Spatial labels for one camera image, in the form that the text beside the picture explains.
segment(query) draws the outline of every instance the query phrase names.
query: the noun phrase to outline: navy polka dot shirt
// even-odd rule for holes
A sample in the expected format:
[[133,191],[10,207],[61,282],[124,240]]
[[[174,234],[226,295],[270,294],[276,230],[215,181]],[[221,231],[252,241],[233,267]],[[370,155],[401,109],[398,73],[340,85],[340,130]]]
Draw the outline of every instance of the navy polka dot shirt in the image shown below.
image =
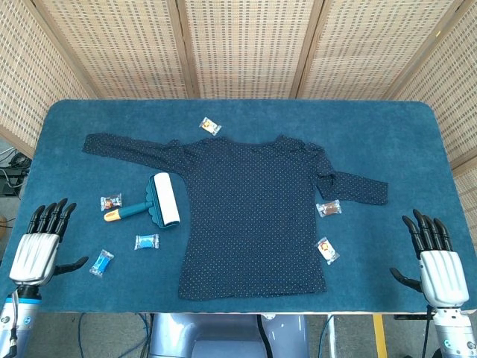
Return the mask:
[[191,236],[179,296],[189,300],[326,291],[314,247],[316,188],[325,200],[382,205],[388,196],[386,183],[336,172],[321,147],[286,136],[163,145],[92,134],[83,151],[182,176]]

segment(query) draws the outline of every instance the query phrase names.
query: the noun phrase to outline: table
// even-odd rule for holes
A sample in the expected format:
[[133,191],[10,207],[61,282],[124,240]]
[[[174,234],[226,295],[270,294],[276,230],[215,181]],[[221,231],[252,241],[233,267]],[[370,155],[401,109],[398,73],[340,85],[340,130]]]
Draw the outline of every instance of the table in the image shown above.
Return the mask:
[[[328,292],[275,298],[186,301],[177,297],[180,267],[189,235],[189,204],[180,177],[172,175],[182,223],[161,230],[147,213],[119,222],[103,220],[99,198],[122,192],[124,204],[141,202],[156,169],[96,157],[81,151],[87,134],[107,132],[155,142],[194,142],[210,136],[199,128],[208,116],[220,135],[238,142],[264,142],[279,134],[322,145],[340,171],[389,183],[389,202],[372,206],[342,202],[343,213],[318,217],[318,237],[327,236],[341,257],[323,261]],[[431,109],[420,102],[315,100],[67,100],[45,119],[25,195],[4,262],[0,293],[13,255],[34,209],[68,198],[78,203],[57,263],[89,256],[71,274],[41,288],[42,310],[80,312],[422,312],[426,302],[398,284],[395,266],[419,277],[410,236],[401,221],[417,208],[439,217],[452,234],[477,307],[477,260],[446,153]],[[317,202],[323,202],[319,194]],[[136,234],[161,236],[159,250],[134,251]],[[101,249],[115,258],[102,279],[88,272]]]

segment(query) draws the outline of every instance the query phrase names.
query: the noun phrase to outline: blue candy wrapper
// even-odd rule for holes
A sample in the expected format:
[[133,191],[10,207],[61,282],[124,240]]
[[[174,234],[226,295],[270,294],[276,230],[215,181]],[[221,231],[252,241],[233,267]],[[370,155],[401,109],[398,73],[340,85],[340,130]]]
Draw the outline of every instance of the blue candy wrapper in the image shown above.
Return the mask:
[[159,234],[136,235],[134,250],[139,250],[140,248],[159,248]]
[[98,259],[96,260],[92,268],[89,269],[89,272],[98,277],[103,277],[104,270],[106,270],[107,265],[113,258],[113,254],[107,252],[106,250],[101,250]]

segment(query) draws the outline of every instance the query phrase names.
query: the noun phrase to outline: robotic hand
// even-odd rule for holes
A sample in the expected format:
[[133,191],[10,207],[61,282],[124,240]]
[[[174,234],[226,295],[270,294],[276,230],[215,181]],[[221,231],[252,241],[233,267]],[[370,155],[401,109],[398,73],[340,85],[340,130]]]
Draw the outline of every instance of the robotic hand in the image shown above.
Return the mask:
[[432,220],[417,210],[413,214],[419,229],[409,217],[403,216],[402,220],[411,234],[421,280],[407,278],[396,268],[391,268],[391,274],[403,285],[424,294],[435,312],[433,319],[443,357],[477,357],[469,317],[461,312],[469,292],[449,232],[439,219]]
[[21,357],[41,303],[39,287],[53,276],[81,268],[88,257],[76,263],[56,266],[57,249],[76,204],[65,210],[67,199],[38,207],[31,217],[27,233],[20,239],[10,271],[17,285],[7,297],[0,318],[0,357]]

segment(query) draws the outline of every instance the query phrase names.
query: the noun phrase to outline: blue cable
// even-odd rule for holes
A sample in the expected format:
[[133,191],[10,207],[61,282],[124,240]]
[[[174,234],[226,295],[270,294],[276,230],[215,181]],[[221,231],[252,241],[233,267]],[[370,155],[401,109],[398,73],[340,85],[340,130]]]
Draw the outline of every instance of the blue cable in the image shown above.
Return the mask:
[[[80,347],[80,355],[81,355],[81,358],[84,358],[84,352],[83,352],[83,346],[81,344],[81,321],[83,320],[83,317],[84,315],[86,315],[86,313],[81,313],[80,315],[80,319],[78,321],[78,345]],[[135,345],[134,347],[132,347],[131,349],[125,351],[123,354],[121,354],[119,356],[119,358],[122,358],[122,357],[125,357],[127,356],[129,353],[131,353],[132,351],[135,351],[137,348],[141,347],[141,345],[143,345],[146,340],[148,339],[148,335],[149,335],[149,326],[148,326],[148,320],[146,319],[146,317],[144,317],[141,313],[139,314],[139,317],[141,318],[141,320],[144,322],[144,329],[146,331],[146,336],[144,337],[144,339],[138,343],[137,345]]]
[[328,328],[328,323],[331,321],[331,318],[335,317],[335,315],[331,315],[325,322],[325,325],[323,326],[323,330],[321,331],[320,334],[320,345],[318,345],[318,358],[321,358],[321,349],[323,346],[323,337],[325,335],[326,329]]
[[125,357],[127,356],[129,353],[131,353],[132,351],[135,351],[137,348],[141,347],[143,344],[145,344],[146,340],[148,339],[148,336],[149,336],[149,326],[148,326],[148,320],[146,319],[146,317],[144,317],[141,313],[139,314],[139,317],[141,317],[141,320],[144,322],[144,329],[146,331],[146,336],[144,337],[144,339],[138,343],[137,345],[135,345],[134,347],[132,347],[131,349],[125,351],[123,354],[121,354],[118,358],[122,358],[122,357]]

